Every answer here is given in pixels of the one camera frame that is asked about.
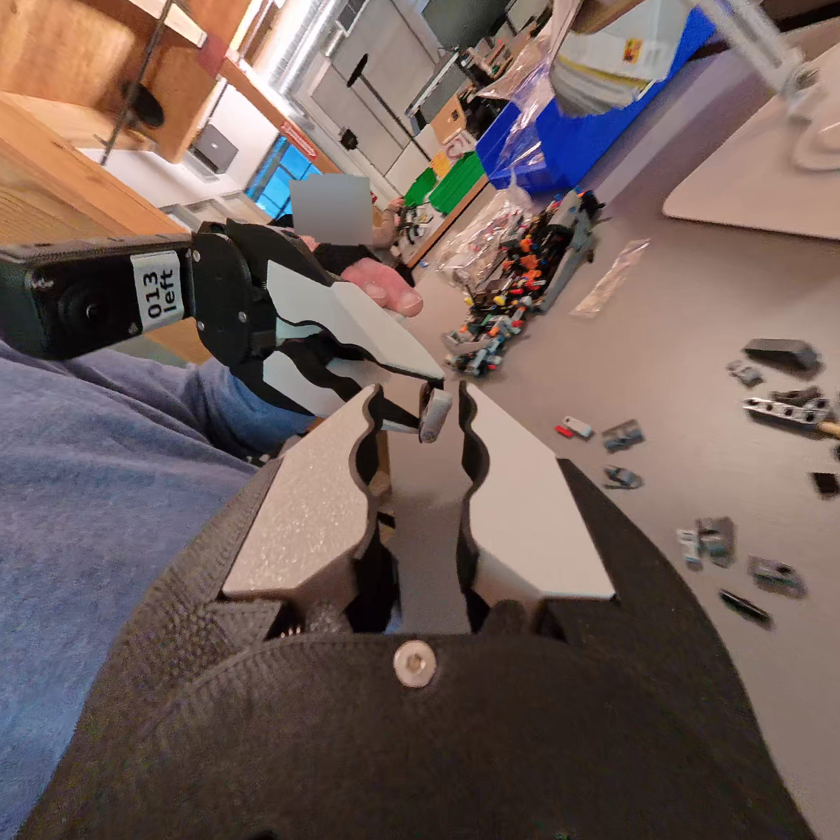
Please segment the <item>red wall sign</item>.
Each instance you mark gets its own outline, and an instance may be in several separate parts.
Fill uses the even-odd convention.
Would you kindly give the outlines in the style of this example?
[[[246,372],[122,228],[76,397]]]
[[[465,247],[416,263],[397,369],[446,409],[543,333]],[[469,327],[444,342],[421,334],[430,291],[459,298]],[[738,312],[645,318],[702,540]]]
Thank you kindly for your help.
[[[292,121],[283,122],[278,129],[282,137],[290,142],[310,162],[314,163],[320,155],[319,148],[313,144],[311,139]]]

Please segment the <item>person's left hand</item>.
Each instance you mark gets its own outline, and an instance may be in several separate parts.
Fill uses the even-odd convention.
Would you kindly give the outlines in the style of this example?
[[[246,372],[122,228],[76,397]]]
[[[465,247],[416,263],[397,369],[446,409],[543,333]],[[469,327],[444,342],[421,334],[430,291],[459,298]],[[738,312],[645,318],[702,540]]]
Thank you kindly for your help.
[[[407,319],[424,308],[424,300],[414,287],[393,268],[377,259],[363,257],[341,272],[340,277],[354,284],[380,308]]]

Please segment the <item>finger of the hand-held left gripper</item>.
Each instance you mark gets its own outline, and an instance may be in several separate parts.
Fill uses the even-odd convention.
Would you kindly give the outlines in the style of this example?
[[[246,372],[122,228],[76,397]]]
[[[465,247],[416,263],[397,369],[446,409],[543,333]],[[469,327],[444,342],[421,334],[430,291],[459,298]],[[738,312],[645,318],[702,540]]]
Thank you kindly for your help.
[[[325,286],[270,260],[266,288],[279,342],[324,333],[344,349],[392,373],[441,382],[445,373],[401,323],[344,280]]]
[[[377,385],[380,370],[367,361],[334,358],[324,363],[304,341],[291,341],[262,363],[261,400],[318,419],[331,417],[364,388]]]

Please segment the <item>cardboard box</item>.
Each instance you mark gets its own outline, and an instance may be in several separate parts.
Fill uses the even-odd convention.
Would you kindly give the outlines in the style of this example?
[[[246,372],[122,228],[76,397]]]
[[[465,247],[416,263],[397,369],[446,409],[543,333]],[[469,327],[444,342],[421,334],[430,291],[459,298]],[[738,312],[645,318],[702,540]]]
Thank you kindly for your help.
[[[432,120],[431,127],[437,142],[442,146],[466,130],[466,116],[458,95],[446,101]]]

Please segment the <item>dark grey lego axle connector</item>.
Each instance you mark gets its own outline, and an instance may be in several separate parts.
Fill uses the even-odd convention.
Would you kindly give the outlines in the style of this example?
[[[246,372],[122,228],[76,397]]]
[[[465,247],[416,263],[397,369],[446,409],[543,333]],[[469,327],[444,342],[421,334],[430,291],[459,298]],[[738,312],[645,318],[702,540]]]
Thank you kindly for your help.
[[[749,575],[760,589],[794,599],[803,599],[807,587],[798,570],[788,564],[749,556]]]

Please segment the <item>crumpled clear plastic bags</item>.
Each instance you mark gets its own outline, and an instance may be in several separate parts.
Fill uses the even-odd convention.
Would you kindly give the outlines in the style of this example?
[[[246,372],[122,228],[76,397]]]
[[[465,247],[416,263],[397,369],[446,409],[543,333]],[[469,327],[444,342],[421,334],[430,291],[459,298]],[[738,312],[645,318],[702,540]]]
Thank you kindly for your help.
[[[476,148],[489,176],[544,167],[537,119],[554,104],[551,70],[580,5],[580,1],[553,2],[545,25],[527,32],[528,39],[508,68],[479,92],[483,99],[507,103]]]

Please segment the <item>black lego axle pin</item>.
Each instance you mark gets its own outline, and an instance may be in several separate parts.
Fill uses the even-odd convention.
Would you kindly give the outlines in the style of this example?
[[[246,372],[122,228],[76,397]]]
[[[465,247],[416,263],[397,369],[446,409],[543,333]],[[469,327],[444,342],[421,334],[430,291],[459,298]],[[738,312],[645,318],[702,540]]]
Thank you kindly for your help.
[[[726,589],[719,589],[717,594],[719,600],[727,609],[745,620],[763,628],[771,628],[774,625],[772,615],[752,603],[749,599]]]

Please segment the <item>grey wall box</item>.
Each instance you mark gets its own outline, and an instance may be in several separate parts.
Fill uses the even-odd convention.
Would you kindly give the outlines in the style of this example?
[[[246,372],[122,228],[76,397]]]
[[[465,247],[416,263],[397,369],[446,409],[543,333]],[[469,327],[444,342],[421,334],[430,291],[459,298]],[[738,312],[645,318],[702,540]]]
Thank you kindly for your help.
[[[205,169],[214,175],[222,175],[234,162],[238,147],[218,128],[206,124],[188,147],[188,152]]]

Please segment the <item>ribbed metal duct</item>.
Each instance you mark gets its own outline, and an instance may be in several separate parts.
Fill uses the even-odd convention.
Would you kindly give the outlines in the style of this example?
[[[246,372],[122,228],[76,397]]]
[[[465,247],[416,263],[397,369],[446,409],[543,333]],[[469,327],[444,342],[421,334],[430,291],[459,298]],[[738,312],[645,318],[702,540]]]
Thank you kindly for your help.
[[[278,1],[269,6],[267,34],[249,62],[273,92],[286,96],[340,23],[348,1]]]

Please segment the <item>dark grey lego hinge assembly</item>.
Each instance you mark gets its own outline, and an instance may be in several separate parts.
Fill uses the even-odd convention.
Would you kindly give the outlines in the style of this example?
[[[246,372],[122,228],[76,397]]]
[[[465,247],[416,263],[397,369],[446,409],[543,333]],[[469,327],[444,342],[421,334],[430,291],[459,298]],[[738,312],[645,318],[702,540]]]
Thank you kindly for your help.
[[[423,385],[419,399],[418,439],[422,444],[433,444],[440,436],[454,402],[444,388]]]

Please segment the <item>dark grey L-shaped lego beam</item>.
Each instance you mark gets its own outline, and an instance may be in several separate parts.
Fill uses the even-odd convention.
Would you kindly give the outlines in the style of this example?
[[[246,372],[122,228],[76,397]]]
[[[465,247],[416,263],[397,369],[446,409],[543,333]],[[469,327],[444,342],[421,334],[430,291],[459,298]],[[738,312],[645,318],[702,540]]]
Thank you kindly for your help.
[[[804,432],[820,431],[823,425],[834,423],[831,405],[822,397],[802,405],[749,397],[743,401],[742,408],[753,419],[761,418],[767,423]]]

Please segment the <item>large clear plastic bag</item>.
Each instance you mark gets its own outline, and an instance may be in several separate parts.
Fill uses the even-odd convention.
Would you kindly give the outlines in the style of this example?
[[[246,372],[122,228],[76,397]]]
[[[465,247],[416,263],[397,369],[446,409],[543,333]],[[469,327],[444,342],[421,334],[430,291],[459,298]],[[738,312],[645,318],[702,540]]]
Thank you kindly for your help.
[[[460,233],[446,237],[429,269],[451,284],[475,289],[490,276],[502,244],[520,236],[533,218],[526,191],[517,185],[498,191]]]

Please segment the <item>person's blue sweater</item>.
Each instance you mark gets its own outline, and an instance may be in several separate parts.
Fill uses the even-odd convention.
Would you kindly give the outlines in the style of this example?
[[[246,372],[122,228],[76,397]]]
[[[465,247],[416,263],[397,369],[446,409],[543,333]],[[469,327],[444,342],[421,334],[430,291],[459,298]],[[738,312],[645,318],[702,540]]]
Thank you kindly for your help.
[[[13,838],[142,594],[313,417],[215,360],[1,345],[1,835]]]

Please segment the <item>dark grey double-pin lego connector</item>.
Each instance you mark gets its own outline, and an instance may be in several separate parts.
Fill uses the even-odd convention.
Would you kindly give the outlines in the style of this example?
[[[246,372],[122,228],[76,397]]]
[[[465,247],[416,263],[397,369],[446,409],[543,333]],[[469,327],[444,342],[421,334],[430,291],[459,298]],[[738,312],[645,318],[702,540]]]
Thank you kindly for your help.
[[[609,427],[602,432],[602,443],[608,454],[627,451],[645,441],[645,435],[636,419]]]

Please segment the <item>instruction booklet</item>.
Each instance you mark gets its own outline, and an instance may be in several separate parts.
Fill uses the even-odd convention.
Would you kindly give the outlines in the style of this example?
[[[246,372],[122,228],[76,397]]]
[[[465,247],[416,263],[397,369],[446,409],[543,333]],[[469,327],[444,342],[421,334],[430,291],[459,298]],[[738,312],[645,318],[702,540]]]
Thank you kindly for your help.
[[[664,81],[687,27],[687,2],[638,2],[597,32],[571,24],[552,46],[549,70],[563,116],[602,116],[638,102]]]

